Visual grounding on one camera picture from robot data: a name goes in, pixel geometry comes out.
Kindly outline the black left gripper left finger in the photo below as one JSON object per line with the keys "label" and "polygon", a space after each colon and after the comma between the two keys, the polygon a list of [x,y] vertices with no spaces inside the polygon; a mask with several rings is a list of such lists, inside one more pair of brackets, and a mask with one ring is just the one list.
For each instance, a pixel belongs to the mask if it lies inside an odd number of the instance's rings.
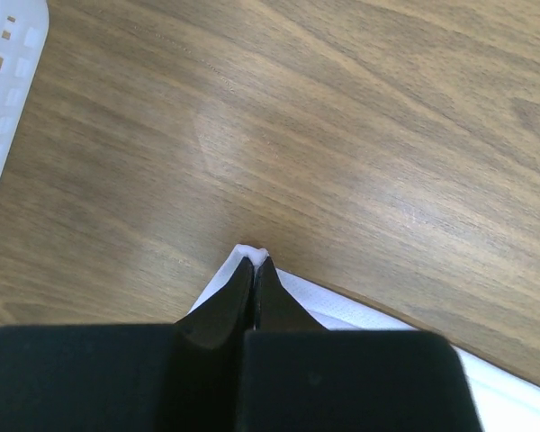
{"label": "black left gripper left finger", "polygon": [[175,351],[239,351],[250,317],[255,268],[242,257],[229,280],[175,324]]}

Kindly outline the white t shirt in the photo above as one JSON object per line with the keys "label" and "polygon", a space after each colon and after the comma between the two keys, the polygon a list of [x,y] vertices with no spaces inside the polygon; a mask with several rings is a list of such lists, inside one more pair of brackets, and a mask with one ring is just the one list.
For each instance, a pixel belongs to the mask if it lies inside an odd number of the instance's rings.
{"label": "white t shirt", "polygon": [[[259,268],[264,248],[237,244],[191,307],[197,309],[230,279],[242,258]],[[334,330],[413,330],[406,322],[318,284],[277,271],[286,291],[321,325]],[[540,387],[473,355],[455,350],[484,431],[540,431]]]}

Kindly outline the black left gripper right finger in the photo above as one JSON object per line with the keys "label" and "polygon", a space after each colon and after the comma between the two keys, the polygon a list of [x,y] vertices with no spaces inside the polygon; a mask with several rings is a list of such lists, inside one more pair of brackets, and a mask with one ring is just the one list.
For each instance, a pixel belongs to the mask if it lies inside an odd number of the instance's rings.
{"label": "black left gripper right finger", "polygon": [[268,256],[254,281],[254,329],[260,331],[326,331],[284,288]]}

